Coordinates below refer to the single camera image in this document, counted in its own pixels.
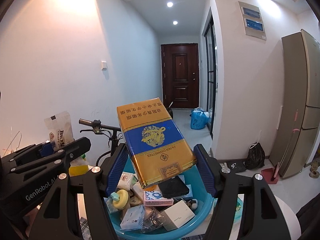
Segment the white napkin pack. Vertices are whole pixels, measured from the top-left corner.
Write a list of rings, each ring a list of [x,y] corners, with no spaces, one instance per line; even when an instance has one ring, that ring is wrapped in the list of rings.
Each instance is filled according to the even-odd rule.
[[[134,185],[135,183],[136,183],[136,178],[133,173],[123,172],[118,181],[117,188],[129,191],[132,185]]]

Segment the yellow blue cigarette carton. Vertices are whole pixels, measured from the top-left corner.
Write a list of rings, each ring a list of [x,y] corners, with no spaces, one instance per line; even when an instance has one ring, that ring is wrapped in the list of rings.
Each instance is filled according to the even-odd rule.
[[[141,188],[157,185],[196,164],[160,98],[118,106],[117,114]]]

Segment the clear cotton swab bag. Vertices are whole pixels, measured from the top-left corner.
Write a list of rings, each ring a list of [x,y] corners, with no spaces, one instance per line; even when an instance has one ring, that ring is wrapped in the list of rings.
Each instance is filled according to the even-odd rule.
[[[141,233],[148,233],[161,228],[166,218],[154,207],[145,207],[145,216]]]

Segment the blue tissue pack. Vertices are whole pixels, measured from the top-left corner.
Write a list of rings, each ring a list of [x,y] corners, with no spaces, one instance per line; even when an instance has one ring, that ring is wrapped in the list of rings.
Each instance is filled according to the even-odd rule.
[[[145,208],[143,205],[131,207],[125,213],[120,224],[123,231],[140,230],[143,227],[145,217]]]

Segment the yellow green lidded container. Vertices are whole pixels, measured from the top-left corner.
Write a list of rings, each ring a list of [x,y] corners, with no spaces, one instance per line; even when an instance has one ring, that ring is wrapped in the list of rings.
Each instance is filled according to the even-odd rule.
[[[71,166],[69,168],[69,175],[71,177],[80,176],[85,174],[88,170],[89,166],[86,159],[86,155],[83,154],[71,162]]]

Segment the blue plastic basin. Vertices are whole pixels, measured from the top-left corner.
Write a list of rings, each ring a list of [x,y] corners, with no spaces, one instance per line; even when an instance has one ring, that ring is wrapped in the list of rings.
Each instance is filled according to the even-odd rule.
[[[191,210],[178,198],[176,204],[166,207],[162,212],[156,211],[155,204],[148,210],[146,200],[142,205],[133,207],[127,211],[127,215],[133,215],[133,225],[142,225],[143,228],[133,231],[125,231],[121,225],[129,225],[130,222],[121,222],[121,212],[110,214],[113,227],[118,237],[123,239],[180,239],[193,232],[207,218],[212,209],[213,197],[207,193],[196,166],[183,172],[185,183],[191,186],[192,197],[197,200],[197,208]]]

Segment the green wet wipes pack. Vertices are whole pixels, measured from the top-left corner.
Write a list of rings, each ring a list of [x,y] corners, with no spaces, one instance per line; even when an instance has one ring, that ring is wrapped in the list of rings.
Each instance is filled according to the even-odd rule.
[[[243,201],[238,197],[236,208],[235,208],[235,217],[241,217],[243,210]]]

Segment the black trash bag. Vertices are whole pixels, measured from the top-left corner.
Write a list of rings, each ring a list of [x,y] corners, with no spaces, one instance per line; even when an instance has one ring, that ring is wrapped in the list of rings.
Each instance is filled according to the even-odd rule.
[[[247,170],[253,170],[256,168],[262,168],[265,161],[265,151],[261,144],[256,142],[249,147],[248,156],[244,162]]]

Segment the white marble box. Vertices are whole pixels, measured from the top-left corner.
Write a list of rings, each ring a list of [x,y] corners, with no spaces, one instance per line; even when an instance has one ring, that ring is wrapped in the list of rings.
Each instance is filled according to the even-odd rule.
[[[165,230],[172,231],[188,223],[194,218],[195,213],[193,213],[184,200],[180,200],[173,206],[163,210],[161,215],[164,217],[163,226]]]

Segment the blue plastic bag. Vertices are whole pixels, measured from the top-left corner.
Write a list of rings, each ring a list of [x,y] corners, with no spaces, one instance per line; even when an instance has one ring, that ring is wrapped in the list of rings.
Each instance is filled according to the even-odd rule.
[[[202,109],[201,107],[197,107],[191,111],[190,114],[191,122],[190,128],[191,129],[203,129],[207,123],[209,122],[209,113]]]

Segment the pink soap box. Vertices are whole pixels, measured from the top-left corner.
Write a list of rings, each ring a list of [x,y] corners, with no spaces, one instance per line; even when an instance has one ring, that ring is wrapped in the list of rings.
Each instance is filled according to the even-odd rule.
[[[174,200],[163,197],[160,191],[145,191],[143,204],[144,206],[172,206]]]

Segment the beige refrigerator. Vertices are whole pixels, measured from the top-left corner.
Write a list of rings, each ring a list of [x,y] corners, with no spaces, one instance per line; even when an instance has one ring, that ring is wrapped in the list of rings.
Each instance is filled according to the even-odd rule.
[[[269,159],[290,178],[307,163],[319,130],[319,43],[305,30],[281,40],[284,101]]]

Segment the dark wooden door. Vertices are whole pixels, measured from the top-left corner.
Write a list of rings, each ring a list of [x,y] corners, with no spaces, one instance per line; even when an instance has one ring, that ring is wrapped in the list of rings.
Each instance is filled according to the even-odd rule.
[[[199,106],[199,50],[196,43],[162,44],[163,103],[166,107]]]

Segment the electrical panel box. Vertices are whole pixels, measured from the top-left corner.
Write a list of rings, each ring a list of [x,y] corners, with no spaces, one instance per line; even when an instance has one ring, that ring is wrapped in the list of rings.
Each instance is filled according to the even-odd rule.
[[[238,2],[244,22],[245,34],[266,41],[265,27],[260,9],[254,5]]]

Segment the white light switch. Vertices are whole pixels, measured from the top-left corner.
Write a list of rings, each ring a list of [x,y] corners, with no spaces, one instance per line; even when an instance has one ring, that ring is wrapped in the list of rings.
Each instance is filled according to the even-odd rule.
[[[101,69],[107,70],[107,62],[106,61],[101,61]]]

